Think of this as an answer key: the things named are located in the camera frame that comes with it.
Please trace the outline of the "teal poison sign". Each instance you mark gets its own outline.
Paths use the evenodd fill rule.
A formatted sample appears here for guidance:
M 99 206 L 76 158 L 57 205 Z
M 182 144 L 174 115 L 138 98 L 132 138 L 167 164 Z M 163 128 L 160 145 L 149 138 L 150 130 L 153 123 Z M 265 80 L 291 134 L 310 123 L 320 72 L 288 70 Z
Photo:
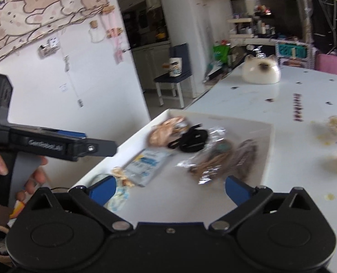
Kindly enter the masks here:
M 281 57 L 307 58 L 307 47 L 296 44 L 278 43 L 278 54 Z

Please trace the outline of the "green bag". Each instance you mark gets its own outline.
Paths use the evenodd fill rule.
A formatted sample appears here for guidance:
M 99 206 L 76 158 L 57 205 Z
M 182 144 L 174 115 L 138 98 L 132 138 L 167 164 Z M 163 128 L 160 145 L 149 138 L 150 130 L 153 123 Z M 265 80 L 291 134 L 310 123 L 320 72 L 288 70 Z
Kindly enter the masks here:
M 228 63 L 228 55 L 230 51 L 229 45 L 214 45 L 213 46 L 213 53 L 214 53 L 214 60 L 220 63 Z

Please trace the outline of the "white cat face holder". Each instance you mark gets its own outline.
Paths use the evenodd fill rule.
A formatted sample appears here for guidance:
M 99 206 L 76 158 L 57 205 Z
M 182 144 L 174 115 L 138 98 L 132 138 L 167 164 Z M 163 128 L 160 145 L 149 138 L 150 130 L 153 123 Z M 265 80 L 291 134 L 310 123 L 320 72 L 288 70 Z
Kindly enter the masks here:
M 265 58 L 246 56 L 242 67 L 242 79 L 250 84 L 277 84 L 281 70 L 274 55 Z

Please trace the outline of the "white shallow tray box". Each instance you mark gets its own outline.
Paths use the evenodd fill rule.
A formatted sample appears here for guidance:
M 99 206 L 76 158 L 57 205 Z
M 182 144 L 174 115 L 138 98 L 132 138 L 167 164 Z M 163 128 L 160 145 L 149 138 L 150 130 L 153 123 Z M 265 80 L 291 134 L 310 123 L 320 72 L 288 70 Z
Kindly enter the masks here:
M 244 181 L 252 187 L 262 184 L 273 149 L 272 124 L 172 109 L 141 128 L 118 147 L 113 157 L 105 158 L 77 185 L 88 187 L 97 175 L 109 174 L 115 167 L 124 169 L 142 150 L 149 148 L 148 136 L 152 128 L 175 116 L 184 116 L 190 125 L 201 124 L 203 129 L 214 134 L 215 141 L 228 141 L 233 150 L 245 141 L 253 141 L 257 147 L 255 158 L 244 174 Z M 213 147 L 203 154 L 156 148 L 170 150 L 173 154 L 146 187 L 130 188 L 129 199 L 116 212 L 118 216 L 133 225 L 138 222 L 203 222 L 209 225 L 236 207 L 225 191 L 225 178 L 232 173 L 231 163 L 219 164 L 206 173 L 202 171 L 201 166 L 212 156 Z

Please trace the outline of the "blue patterned fluffy cloth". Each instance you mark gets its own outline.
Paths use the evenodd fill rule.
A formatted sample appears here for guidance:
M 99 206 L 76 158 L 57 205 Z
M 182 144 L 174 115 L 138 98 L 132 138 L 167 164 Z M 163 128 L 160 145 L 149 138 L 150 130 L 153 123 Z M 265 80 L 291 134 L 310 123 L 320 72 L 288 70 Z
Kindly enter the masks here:
M 100 175 L 111 175 L 116 178 L 117 188 L 115 195 L 106 203 L 103 207 L 112 212 L 119 211 L 130 196 L 130 188 L 135 185 L 127 178 L 124 171 L 120 167 L 115 167 L 111 170 L 110 174 L 100 174 Z

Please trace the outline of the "dark blue chair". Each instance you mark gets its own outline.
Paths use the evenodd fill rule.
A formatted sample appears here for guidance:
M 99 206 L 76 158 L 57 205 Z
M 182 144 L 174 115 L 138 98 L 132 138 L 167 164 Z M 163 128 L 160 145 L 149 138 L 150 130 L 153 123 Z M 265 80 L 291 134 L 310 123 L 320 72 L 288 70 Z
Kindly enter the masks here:
M 185 103 L 181 83 L 193 75 L 188 44 L 184 43 L 170 47 L 169 56 L 169 63 L 167 64 L 168 72 L 154 78 L 159 105 L 161 107 L 164 105 L 164 99 L 177 99 L 180 103 L 180 108 L 183 109 Z M 162 95 L 161 84 L 171 85 L 172 96 Z

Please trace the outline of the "pink upholstered chair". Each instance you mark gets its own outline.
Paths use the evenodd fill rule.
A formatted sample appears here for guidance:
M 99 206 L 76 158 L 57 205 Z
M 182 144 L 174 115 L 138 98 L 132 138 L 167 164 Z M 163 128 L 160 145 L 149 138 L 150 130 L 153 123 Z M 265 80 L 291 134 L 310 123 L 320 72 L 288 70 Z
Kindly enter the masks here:
M 315 58 L 315 70 L 337 75 L 337 56 L 317 54 Z

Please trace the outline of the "peach ribbon scrunchie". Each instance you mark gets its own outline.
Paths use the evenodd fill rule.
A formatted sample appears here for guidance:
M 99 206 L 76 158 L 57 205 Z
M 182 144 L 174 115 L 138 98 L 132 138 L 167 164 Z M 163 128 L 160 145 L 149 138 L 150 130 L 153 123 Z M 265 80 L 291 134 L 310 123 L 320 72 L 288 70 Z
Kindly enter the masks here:
M 148 136 L 148 145 L 153 147 L 165 147 L 169 140 L 176 134 L 183 134 L 189 129 L 188 120 L 184 116 L 169 118 L 155 125 Z

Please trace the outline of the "black jacket white piping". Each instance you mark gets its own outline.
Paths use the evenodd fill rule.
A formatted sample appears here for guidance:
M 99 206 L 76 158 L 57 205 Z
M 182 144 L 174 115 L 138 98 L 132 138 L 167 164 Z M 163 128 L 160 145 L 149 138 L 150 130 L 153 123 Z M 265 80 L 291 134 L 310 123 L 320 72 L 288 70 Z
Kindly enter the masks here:
M 337 0 L 312 0 L 312 35 L 315 48 L 337 52 Z

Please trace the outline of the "white cartoon tote bag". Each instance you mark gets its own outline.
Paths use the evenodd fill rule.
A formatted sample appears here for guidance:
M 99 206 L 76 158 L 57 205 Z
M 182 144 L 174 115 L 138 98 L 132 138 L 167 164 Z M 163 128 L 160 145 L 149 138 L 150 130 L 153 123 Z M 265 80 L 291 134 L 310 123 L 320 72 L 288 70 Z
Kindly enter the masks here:
M 171 57 L 169 60 L 169 73 L 171 77 L 178 77 L 182 74 L 182 58 Z

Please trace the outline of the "bear pattern wall hanging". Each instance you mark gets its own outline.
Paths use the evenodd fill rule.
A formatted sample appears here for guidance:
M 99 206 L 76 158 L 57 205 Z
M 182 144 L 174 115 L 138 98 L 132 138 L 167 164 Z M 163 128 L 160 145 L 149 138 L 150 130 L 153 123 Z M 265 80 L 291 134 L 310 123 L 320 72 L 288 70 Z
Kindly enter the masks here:
M 0 0 L 0 61 L 50 33 L 114 9 L 109 0 Z

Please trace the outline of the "white tiered shelf rack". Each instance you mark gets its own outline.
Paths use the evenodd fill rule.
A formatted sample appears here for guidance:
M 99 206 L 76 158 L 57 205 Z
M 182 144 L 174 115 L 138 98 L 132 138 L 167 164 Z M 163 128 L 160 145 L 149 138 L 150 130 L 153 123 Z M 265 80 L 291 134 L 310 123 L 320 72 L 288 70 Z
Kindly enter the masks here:
M 229 41 L 233 46 L 244 44 L 246 39 L 258 38 L 257 26 L 252 17 L 231 18 L 229 23 Z

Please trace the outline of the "black soft strap pouch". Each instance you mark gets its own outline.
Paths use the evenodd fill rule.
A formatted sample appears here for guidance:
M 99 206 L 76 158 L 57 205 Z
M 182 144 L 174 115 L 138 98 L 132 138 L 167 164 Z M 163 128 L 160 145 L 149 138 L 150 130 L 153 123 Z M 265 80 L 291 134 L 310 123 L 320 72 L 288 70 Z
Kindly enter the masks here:
M 168 143 L 169 149 L 179 149 L 184 153 L 196 153 L 204 149 L 209 138 L 208 130 L 201 124 L 191 126 L 180 138 Z

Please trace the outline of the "white blue tissue packet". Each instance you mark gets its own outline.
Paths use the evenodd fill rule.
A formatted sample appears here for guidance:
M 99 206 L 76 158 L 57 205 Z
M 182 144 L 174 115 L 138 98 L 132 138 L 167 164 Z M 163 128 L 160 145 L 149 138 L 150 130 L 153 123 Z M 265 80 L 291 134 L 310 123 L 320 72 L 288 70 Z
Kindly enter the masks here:
M 123 171 L 132 183 L 146 187 L 172 154 L 172 151 L 163 148 L 146 148 L 133 158 Z

